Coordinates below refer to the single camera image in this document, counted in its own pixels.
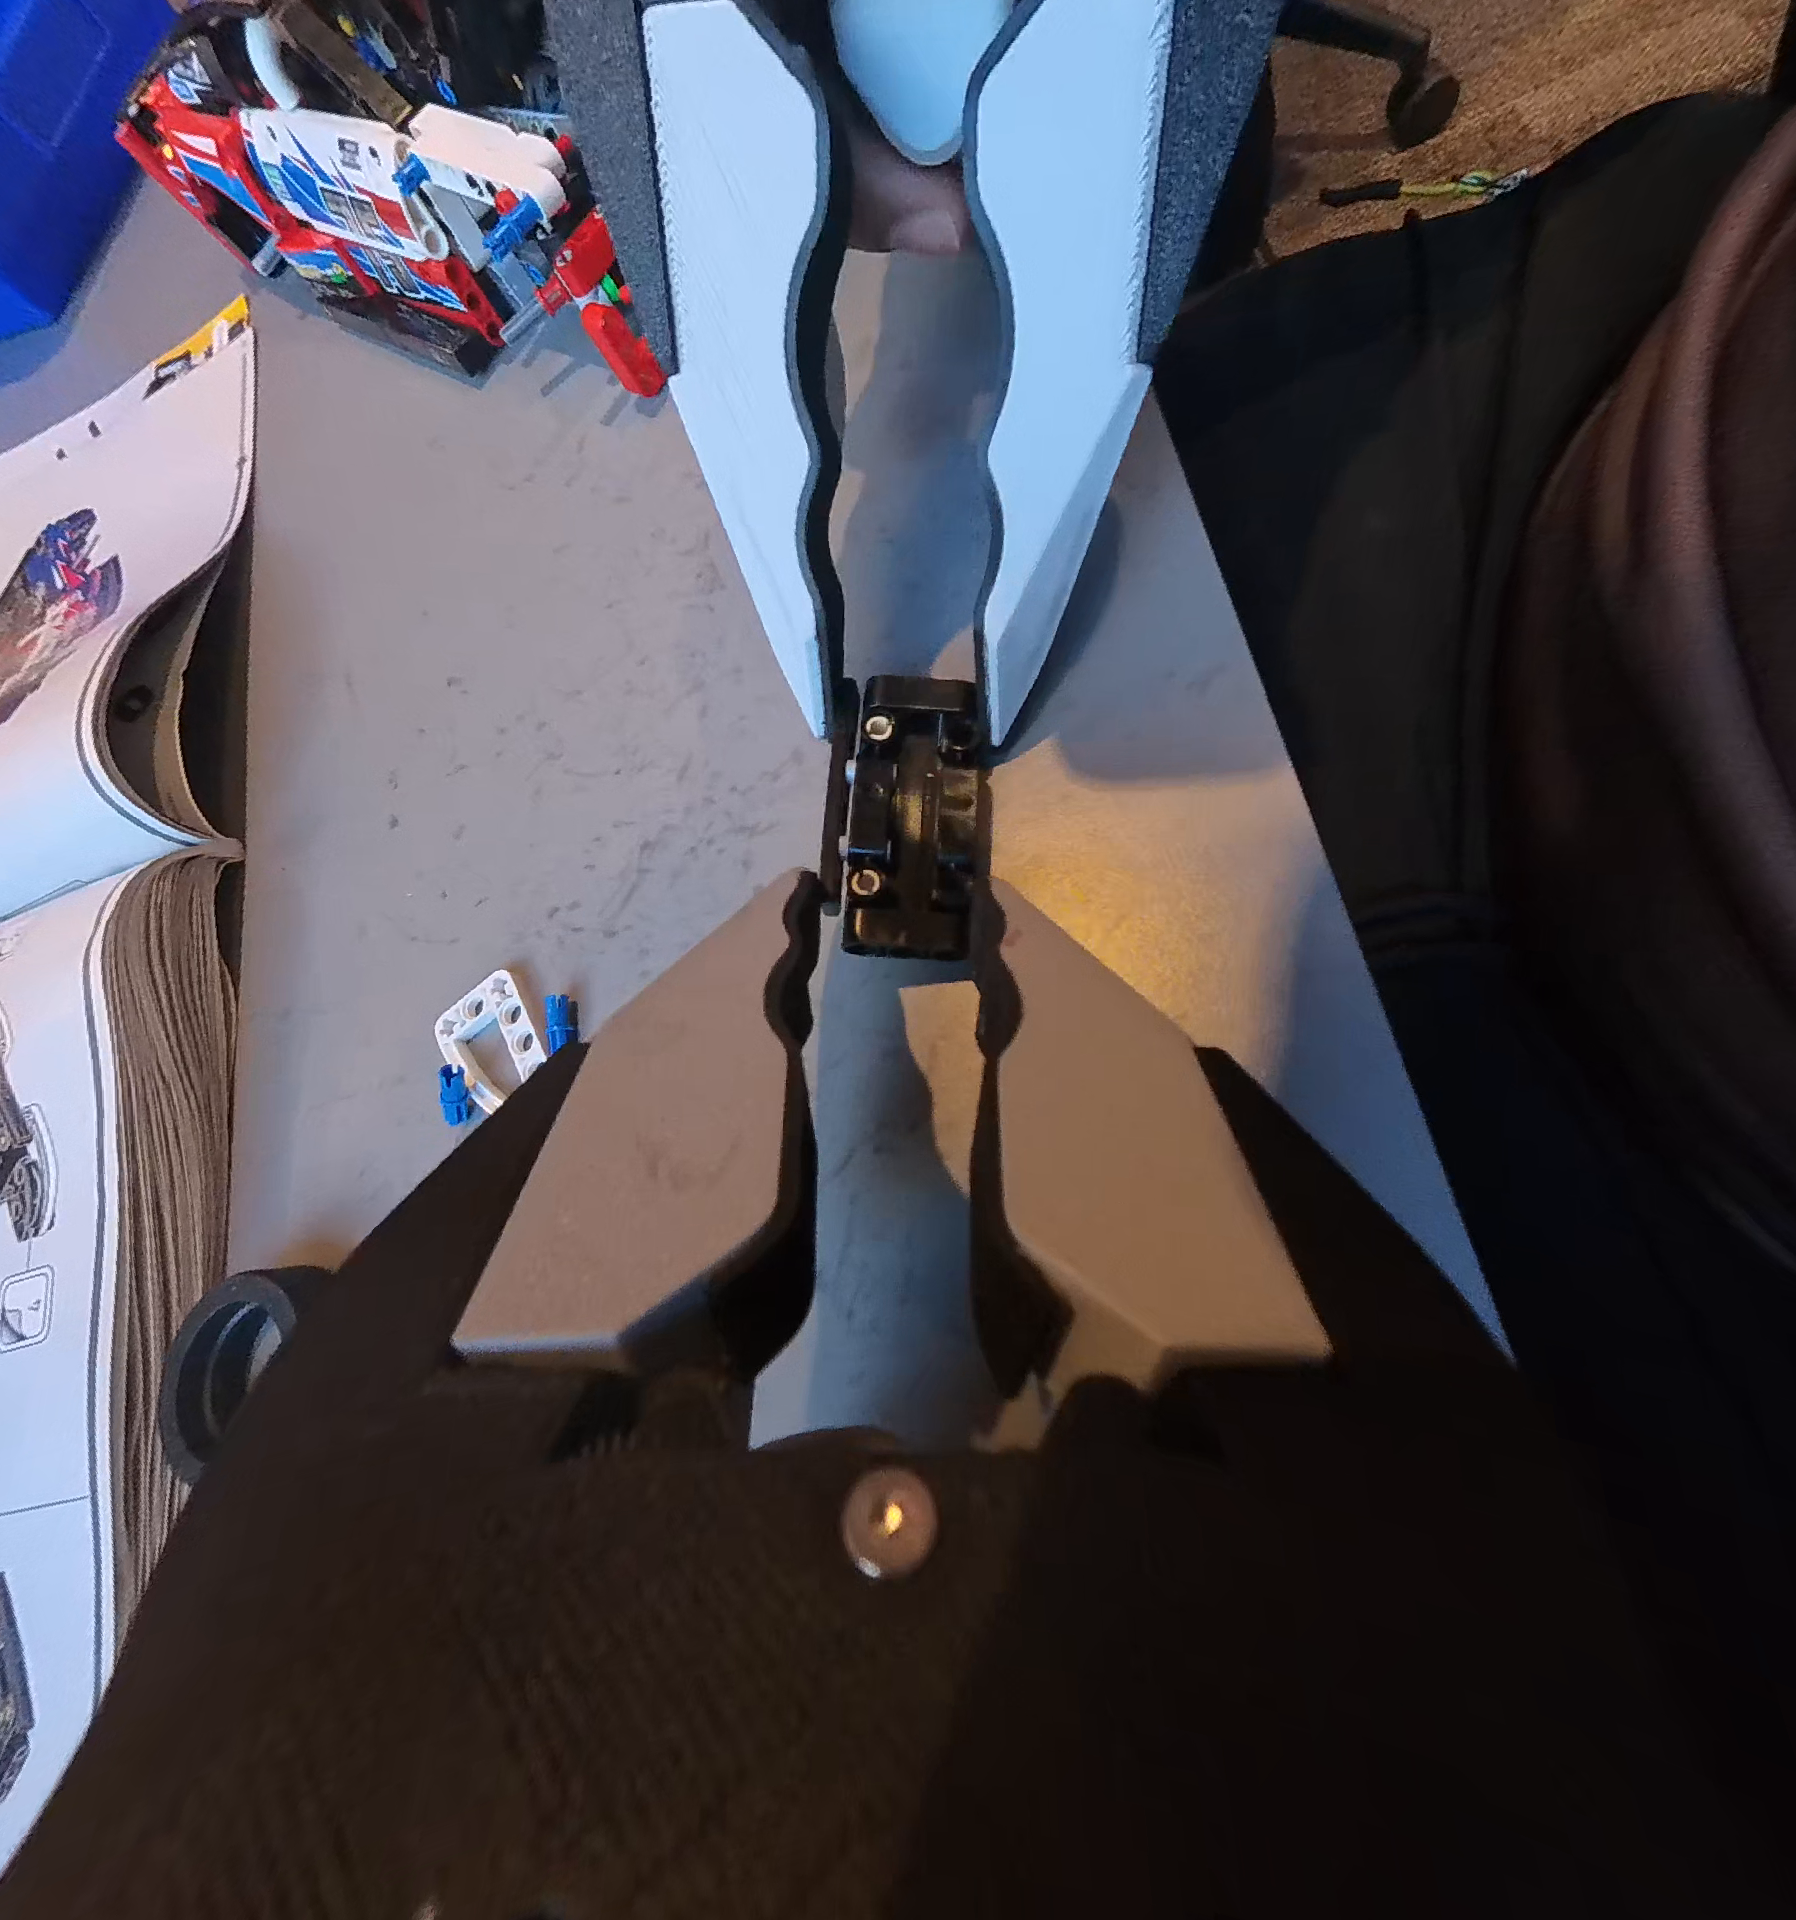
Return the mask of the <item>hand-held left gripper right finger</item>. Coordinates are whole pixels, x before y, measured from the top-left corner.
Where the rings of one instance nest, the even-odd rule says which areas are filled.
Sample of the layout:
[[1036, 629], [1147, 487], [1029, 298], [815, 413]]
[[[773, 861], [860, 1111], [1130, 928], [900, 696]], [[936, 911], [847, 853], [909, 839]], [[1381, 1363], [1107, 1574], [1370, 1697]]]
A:
[[1193, 1042], [1007, 880], [976, 897], [971, 976], [971, 1315], [998, 1393], [1325, 1363]]

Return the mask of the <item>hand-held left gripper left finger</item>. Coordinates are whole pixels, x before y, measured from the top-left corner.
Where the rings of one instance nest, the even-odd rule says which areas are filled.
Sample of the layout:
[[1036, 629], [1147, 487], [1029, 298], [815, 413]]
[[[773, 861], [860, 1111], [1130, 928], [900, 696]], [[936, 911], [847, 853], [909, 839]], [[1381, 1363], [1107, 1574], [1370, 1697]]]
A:
[[452, 1332], [461, 1363], [773, 1363], [815, 1311], [819, 876], [606, 1020]]

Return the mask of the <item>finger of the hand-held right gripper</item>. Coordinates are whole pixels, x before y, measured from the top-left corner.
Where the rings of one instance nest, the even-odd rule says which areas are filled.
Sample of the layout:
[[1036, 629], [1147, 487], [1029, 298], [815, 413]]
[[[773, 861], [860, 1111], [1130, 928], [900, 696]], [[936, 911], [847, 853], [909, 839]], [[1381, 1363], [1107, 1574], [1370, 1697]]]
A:
[[671, 406], [768, 654], [839, 728], [839, 417], [828, 397], [852, 164], [819, 65], [743, 0], [644, 6]]
[[1003, 298], [986, 433], [998, 509], [976, 602], [988, 743], [1007, 743], [1147, 397], [1141, 293], [1172, 0], [1014, 6], [962, 86], [962, 203]]

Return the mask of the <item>white curved frame brick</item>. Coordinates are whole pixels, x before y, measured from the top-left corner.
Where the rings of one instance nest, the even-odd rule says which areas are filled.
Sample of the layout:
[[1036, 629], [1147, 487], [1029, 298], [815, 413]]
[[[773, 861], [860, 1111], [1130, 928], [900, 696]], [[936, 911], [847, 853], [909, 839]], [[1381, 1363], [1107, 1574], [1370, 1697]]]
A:
[[537, 1063], [544, 1020], [513, 971], [491, 971], [430, 1020], [441, 1061], [468, 1070], [475, 1118], [497, 1118]]

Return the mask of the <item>black brick plate assembly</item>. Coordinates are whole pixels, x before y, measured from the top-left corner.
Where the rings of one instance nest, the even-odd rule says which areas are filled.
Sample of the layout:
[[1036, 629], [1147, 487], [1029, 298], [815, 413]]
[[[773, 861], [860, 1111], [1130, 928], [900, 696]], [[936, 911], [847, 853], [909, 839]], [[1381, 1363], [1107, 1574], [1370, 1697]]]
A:
[[870, 677], [839, 821], [852, 958], [962, 966], [986, 853], [986, 704], [960, 677]]

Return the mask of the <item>black printed tile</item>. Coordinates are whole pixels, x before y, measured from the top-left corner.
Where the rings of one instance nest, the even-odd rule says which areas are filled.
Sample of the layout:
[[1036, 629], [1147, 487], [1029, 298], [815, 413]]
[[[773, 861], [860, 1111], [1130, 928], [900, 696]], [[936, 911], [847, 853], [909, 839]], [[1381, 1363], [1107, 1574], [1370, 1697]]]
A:
[[828, 911], [847, 897], [847, 829], [852, 829], [852, 768], [857, 768], [857, 728], [860, 728], [860, 693], [857, 677], [839, 677], [833, 696], [833, 771], [828, 771], [828, 819], [819, 819], [819, 895]]

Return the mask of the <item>grey desk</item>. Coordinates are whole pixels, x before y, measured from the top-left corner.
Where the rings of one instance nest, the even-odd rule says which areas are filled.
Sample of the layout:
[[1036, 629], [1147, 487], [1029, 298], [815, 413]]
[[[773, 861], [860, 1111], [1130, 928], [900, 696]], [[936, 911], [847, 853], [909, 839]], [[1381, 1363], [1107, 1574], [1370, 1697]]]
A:
[[[65, 325], [0, 344], [0, 448], [254, 298], [229, 1270], [340, 1261], [445, 1151], [430, 1013], [513, 966], [596, 1034], [819, 851], [828, 750], [668, 397], [568, 319], [485, 387], [249, 276], [133, 192]], [[988, 861], [1225, 1047], [1474, 1300], [1443, 1151], [1325, 876], [1193, 487], [1141, 406]]]

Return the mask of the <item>person's right hand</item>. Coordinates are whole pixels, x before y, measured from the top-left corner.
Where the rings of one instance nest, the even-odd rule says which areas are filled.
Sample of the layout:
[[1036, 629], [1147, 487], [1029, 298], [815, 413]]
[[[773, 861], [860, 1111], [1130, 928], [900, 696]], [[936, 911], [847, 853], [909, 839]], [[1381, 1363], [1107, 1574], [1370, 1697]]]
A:
[[971, 247], [962, 171], [913, 164], [876, 128], [852, 128], [852, 247], [955, 257]]

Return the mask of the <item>black office chair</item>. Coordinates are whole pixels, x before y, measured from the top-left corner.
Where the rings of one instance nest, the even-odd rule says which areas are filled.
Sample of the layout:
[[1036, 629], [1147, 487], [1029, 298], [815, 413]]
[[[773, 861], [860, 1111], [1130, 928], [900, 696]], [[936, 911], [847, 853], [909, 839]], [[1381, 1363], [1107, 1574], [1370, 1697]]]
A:
[[1279, 0], [1276, 31], [1295, 46], [1392, 65], [1381, 128], [1395, 153], [1429, 147], [1461, 105], [1461, 74], [1434, 56], [1434, 31], [1392, 6]]

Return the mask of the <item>red white toy car model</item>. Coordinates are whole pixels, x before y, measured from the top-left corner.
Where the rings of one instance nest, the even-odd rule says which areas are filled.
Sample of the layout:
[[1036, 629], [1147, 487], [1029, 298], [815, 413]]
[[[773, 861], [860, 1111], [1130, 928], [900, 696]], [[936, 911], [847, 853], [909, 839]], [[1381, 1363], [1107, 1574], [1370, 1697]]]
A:
[[578, 308], [630, 395], [668, 387], [537, 0], [177, 6], [117, 137], [263, 276], [305, 276], [361, 333], [491, 372]]

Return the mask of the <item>person's black pants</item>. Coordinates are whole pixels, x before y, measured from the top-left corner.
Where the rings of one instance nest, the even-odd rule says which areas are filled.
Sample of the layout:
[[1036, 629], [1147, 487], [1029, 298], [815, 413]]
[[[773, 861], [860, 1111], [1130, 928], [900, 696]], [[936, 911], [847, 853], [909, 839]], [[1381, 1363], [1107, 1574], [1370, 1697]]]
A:
[[1642, 105], [1474, 217], [1239, 276], [1163, 413], [1461, 1222], [1606, 1449], [1796, 1525], [1796, 1276], [1659, 1145], [1501, 897], [1501, 605], [1537, 498], [1785, 123]]

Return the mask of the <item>black toy tyre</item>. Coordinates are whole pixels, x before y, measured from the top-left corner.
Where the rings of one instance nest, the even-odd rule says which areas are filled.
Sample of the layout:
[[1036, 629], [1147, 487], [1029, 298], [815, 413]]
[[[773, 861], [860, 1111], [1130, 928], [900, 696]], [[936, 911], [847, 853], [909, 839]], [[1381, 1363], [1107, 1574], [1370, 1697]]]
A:
[[254, 1384], [328, 1280], [335, 1270], [242, 1270], [183, 1311], [161, 1372], [161, 1447], [183, 1490], [203, 1485]]

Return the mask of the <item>person's brown shirt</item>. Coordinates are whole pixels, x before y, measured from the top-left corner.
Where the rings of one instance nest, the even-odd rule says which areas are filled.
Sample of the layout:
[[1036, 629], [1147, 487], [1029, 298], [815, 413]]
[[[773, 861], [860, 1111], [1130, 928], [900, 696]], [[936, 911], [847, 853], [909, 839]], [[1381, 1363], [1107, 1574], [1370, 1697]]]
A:
[[1796, 105], [1526, 531], [1501, 897], [1659, 1145], [1796, 1276]]

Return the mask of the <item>blue plastic bin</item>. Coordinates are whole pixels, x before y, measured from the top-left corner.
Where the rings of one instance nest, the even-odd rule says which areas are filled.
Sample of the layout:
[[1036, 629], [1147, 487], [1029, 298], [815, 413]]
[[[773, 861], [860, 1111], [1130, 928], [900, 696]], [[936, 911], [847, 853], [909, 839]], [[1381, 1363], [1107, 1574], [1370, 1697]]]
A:
[[0, 344], [83, 288], [133, 175], [117, 105], [168, 24], [168, 0], [0, 0]]

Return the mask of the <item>open instruction booklet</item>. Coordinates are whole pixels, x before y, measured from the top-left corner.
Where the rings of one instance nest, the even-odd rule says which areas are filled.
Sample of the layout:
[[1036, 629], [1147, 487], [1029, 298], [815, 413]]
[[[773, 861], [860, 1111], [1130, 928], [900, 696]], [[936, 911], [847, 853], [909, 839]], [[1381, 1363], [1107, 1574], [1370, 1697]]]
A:
[[183, 1506], [161, 1384], [229, 1245], [242, 861], [183, 677], [249, 491], [249, 298], [0, 458], [0, 1870]]

